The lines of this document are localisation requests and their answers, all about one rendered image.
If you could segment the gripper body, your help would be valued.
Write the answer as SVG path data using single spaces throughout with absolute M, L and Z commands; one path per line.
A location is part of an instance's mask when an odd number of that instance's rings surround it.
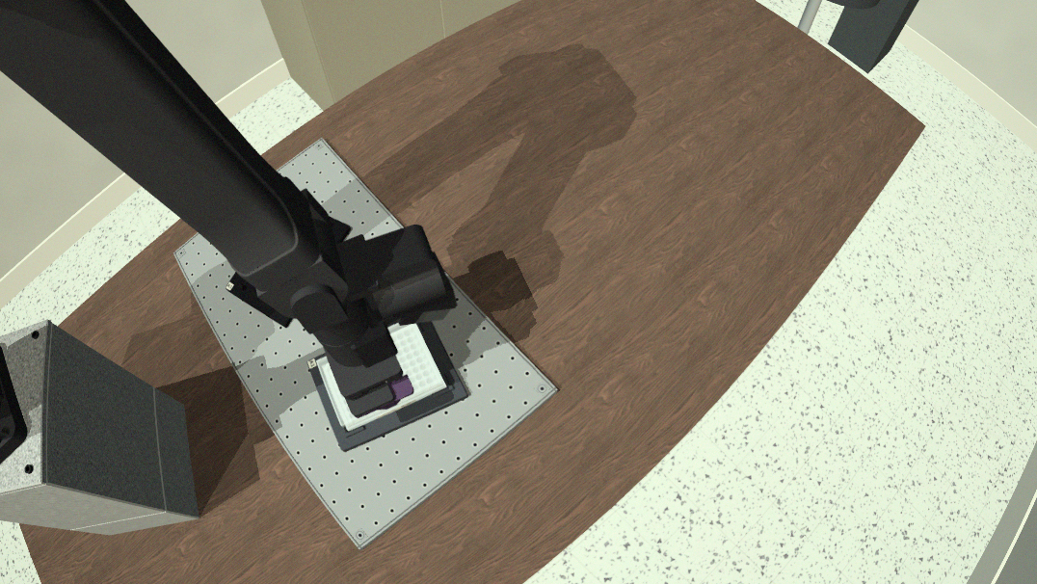
M 367 319 L 362 332 L 349 343 L 333 347 L 318 340 L 325 347 L 333 379 L 356 417 L 393 402 L 389 383 L 402 377 L 402 367 L 396 355 L 366 368 L 351 349 L 365 334 L 368 324 L 367 306 Z

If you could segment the white multi-well plate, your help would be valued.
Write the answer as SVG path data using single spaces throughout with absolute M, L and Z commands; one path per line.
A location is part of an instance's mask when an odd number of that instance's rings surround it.
M 420 333 L 420 330 L 419 330 L 418 326 L 415 325 L 415 327 L 418 329 L 418 331 Z M 420 335 L 421 335 L 421 333 L 420 333 Z M 421 335 L 421 337 L 422 337 L 422 335 Z M 426 345 L 423 337 L 422 337 L 422 340 L 423 340 L 423 342 L 425 344 L 425 347 L 427 347 L 427 345 Z M 427 347 L 427 350 L 429 352 L 428 347 Z M 442 378 L 442 376 L 440 373 L 439 373 L 439 376 L 440 376 L 442 382 L 444 383 L 444 379 Z M 413 397 L 411 397 L 411 398 L 409 398 L 407 400 L 402 400 L 402 402 L 397 404 L 397 406 L 395 406 L 395 407 L 392 407 L 392 408 L 387 409 L 387 410 L 379 411 L 376 413 L 372 413 L 372 415 L 369 415 L 369 416 L 367 416 L 367 417 L 365 417 L 365 418 L 363 418 L 363 419 L 361 419 L 361 420 L 359 420 L 357 422 L 354 422 L 351 425 L 347 425 L 345 427 L 346 427 L 347 432 L 356 429 L 356 427 L 362 426 L 362 425 L 367 424 L 367 423 L 369 423 L 369 422 L 371 422 L 373 420 L 376 420 L 380 417 L 385 416 L 387 413 L 391 413 L 391 412 L 397 411 L 399 409 L 402 409 L 402 408 L 407 407 L 407 405 L 409 405 L 409 404 L 414 404 L 415 400 L 423 399 L 423 398 L 425 398 L 425 397 L 433 394 L 435 392 L 437 392 L 439 390 L 445 389 L 445 387 L 446 387 L 445 383 L 437 385 L 437 386 L 432 386 L 432 388 L 429 388 L 428 390 L 426 390 L 424 392 L 421 392 L 421 393 L 419 393 L 419 394 L 417 394 L 417 395 L 415 395 L 415 396 L 413 396 Z

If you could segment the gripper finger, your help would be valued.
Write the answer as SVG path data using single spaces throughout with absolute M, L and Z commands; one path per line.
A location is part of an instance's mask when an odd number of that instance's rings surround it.
M 389 408 L 392 408 L 392 407 L 396 406 L 397 404 L 399 404 L 402 398 L 407 398 L 408 396 L 414 394 L 414 389 L 413 389 L 412 383 L 411 383 L 411 381 L 409 379 L 409 376 L 402 376 L 402 378 L 399 378 L 399 379 L 397 379 L 397 380 L 389 383 L 389 386 L 390 386 L 390 390 L 391 390 L 391 392 L 392 392 L 392 394 L 394 396 L 393 402 L 386 404 L 386 405 L 384 405 L 384 406 L 375 409 L 374 411 L 379 411 L 379 409 L 381 409 L 381 410 L 387 410 Z

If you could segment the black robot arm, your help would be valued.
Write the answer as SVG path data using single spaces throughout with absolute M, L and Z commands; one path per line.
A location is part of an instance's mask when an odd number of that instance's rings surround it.
M 0 71 L 320 342 L 349 343 L 367 305 L 351 347 L 364 367 L 398 354 L 387 324 L 458 306 L 419 224 L 335 244 L 320 203 L 267 163 L 125 0 L 0 0 Z

